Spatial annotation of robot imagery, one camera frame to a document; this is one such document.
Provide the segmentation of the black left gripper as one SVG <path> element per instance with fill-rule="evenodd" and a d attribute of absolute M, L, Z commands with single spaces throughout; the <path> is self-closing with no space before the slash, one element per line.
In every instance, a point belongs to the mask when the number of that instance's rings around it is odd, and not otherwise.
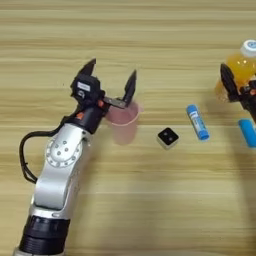
<path fill-rule="evenodd" d="M 83 66 L 78 74 L 91 76 L 95 65 L 96 59 L 90 60 Z M 125 94 L 123 96 L 123 101 L 120 99 L 112 99 L 109 97 L 98 99 L 93 104 L 82 106 L 73 116 L 70 116 L 67 119 L 67 123 L 82 128 L 90 134 L 94 134 L 98 129 L 101 120 L 106 116 L 111 106 L 125 109 L 127 107 L 127 104 L 132 101 L 133 95 L 136 90 L 136 79 L 137 71 L 134 70 L 125 85 Z"/>

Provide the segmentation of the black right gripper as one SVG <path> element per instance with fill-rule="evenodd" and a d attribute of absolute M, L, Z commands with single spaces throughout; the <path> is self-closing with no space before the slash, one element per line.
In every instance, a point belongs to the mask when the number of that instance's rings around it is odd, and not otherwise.
<path fill-rule="evenodd" d="M 225 63 L 222 63 L 220 73 L 229 101 L 237 102 L 239 93 L 231 69 Z M 256 80 L 250 80 L 246 86 L 239 89 L 239 92 L 242 107 L 250 113 L 253 120 L 256 120 Z"/>

